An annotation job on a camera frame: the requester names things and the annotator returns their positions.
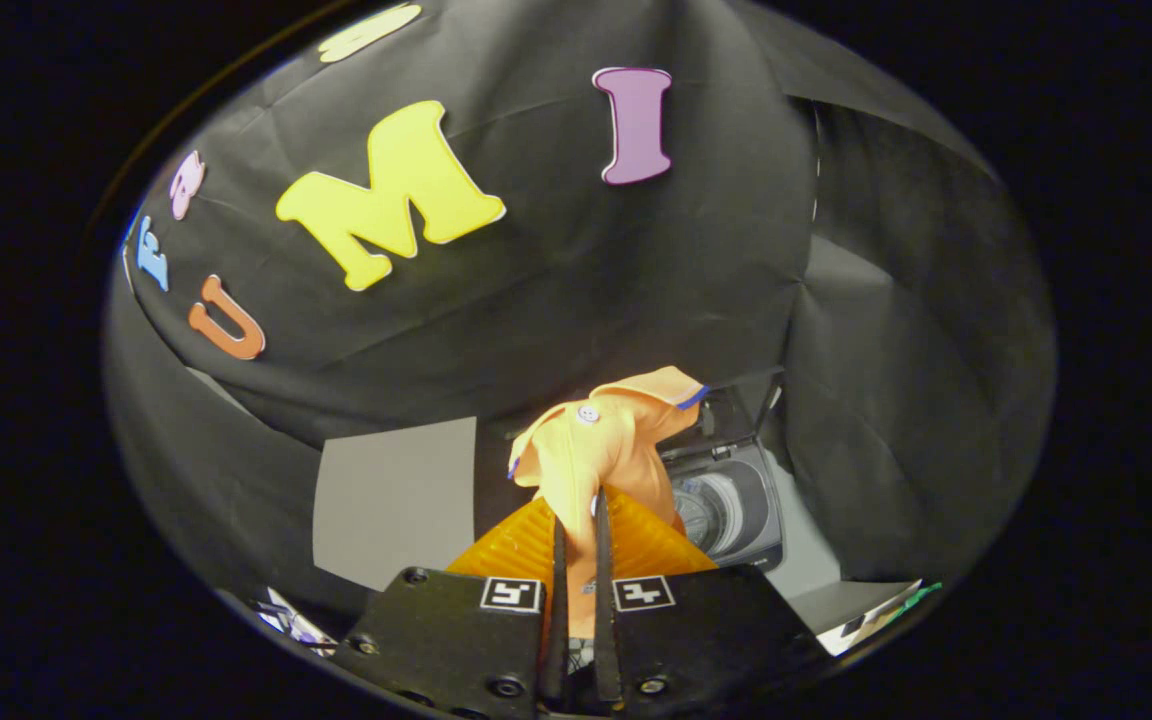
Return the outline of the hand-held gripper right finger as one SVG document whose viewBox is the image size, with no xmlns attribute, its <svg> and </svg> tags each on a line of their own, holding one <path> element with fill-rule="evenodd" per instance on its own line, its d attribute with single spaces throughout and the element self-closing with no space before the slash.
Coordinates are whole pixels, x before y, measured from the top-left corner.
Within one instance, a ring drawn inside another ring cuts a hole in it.
<svg viewBox="0 0 1152 720">
<path fill-rule="evenodd" d="M 831 652 L 753 564 L 613 577 L 596 497 L 594 679 L 614 717 L 740 717 L 832 669 Z"/>
</svg>

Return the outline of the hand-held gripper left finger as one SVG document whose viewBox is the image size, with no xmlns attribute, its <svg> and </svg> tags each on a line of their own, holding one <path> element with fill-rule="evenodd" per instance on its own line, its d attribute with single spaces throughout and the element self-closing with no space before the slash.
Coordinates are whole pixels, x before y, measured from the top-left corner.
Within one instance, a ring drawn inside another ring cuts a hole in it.
<svg viewBox="0 0 1152 720">
<path fill-rule="evenodd" d="M 429 717 L 540 717 L 566 692 L 564 541 L 536 498 L 449 568 L 399 571 L 340 641 L 335 664 Z"/>
</svg>

